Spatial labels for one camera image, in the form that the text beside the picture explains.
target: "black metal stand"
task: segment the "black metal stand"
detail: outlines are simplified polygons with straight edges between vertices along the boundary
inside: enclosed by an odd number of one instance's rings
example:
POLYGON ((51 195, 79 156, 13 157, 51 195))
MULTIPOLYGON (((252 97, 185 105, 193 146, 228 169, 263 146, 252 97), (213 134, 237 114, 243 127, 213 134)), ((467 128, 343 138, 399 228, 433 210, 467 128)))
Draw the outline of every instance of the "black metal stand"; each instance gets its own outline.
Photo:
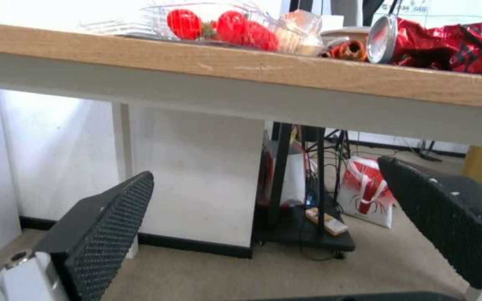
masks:
POLYGON ((317 129, 317 173, 318 173, 318 228, 317 232, 325 232, 325 128, 317 129))
POLYGON ((435 143, 434 140, 431 141, 431 144, 429 145, 429 148, 426 148, 426 146, 427 146, 427 141, 423 140, 423 141, 421 142, 421 147, 420 147, 419 150, 418 150, 418 156, 419 156, 420 158, 425 159, 425 160, 428 160, 428 161, 432 161, 432 162, 442 162, 442 160, 431 156, 431 154, 433 153, 434 143, 435 143))
MULTIPOLYGON (((335 206, 329 206, 329 204, 333 204, 334 200, 325 191, 324 128, 315 128, 317 132, 316 151, 318 153, 318 186, 316 188, 319 209, 318 224, 315 225, 310 221, 304 222, 306 219, 304 217, 304 206, 280 208, 291 128, 291 124, 282 123, 280 125, 270 207, 256 207, 254 211, 253 239, 260 243, 284 242, 327 248, 333 251, 353 251, 355 245, 349 232, 335 237, 325 231, 324 213, 330 214, 337 219, 341 219, 341 217, 340 213, 335 210, 335 206)), ((340 133, 340 137, 341 141, 345 139, 346 134, 344 131, 340 133)))

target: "red and white bag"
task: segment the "red and white bag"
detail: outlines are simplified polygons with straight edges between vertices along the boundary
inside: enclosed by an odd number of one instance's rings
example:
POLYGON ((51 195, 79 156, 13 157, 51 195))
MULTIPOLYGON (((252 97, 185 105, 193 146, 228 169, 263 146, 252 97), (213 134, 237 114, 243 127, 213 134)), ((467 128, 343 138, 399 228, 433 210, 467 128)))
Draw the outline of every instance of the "red and white bag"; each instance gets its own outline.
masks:
POLYGON ((394 196, 376 160, 352 157, 337 197, 344 213, 384 227, 392 227, 394 196))

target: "plastic container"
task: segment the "plastic container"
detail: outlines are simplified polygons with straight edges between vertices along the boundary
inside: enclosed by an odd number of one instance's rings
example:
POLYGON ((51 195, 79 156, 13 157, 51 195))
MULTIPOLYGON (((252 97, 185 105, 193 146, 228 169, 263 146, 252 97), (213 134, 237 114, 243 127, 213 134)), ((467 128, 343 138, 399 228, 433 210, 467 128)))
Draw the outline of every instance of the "plastic container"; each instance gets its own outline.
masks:
POLYGON ((285 54, 297 54, 301 42, 307 38, 301 31, 273 19, 256 4, 240 0, 151 0, 118 17, 82 22, 82 27, 102 35, 237 46, 285 54))

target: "floor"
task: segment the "floor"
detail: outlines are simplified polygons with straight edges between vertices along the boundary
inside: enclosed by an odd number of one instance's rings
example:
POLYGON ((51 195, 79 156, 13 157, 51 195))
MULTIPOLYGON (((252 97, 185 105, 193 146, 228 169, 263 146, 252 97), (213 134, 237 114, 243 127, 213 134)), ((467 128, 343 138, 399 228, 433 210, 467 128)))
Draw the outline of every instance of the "floor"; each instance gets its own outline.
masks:
MULTIPOLYGON (((360 153, 362 156, 394 154, 377 148, 358 150, 374 154, 360 153)), ((396 157, 446 173, 460 173, 464 162, 447 156, 440 157, 443 162, 428 162, 410 152, 399 152, 396 157)), ((331 186, 331 176, 326 183, 331 186)), ((467 289, 467 282, 400 207, 394 208, 392 229, 352 217, 344 219, 356 242, 356 251, 344 260, 311 261, 296 246, 273 243, 256 246, 252 259, 140 245, 137 256, 123 263, 102 300, 246 300, 398 291, 461 297, 467 289)), ((0 250, 0 267, 8 256, 33 246, 42 235, 43 231, 24 230, 0 250)), ((311 249, 308 253, 327 255, 311 249)))

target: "can lid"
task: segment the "can lid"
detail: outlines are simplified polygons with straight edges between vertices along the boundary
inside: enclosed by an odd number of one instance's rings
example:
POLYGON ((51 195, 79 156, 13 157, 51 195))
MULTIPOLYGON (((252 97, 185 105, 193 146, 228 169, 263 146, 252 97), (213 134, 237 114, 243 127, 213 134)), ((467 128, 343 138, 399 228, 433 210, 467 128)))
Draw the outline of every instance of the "can lid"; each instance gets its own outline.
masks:
POLYGON ((397 38, 397 16, 383 15, 375 22, 367 37, 367 58, 371 63, 389 63, 397 38))

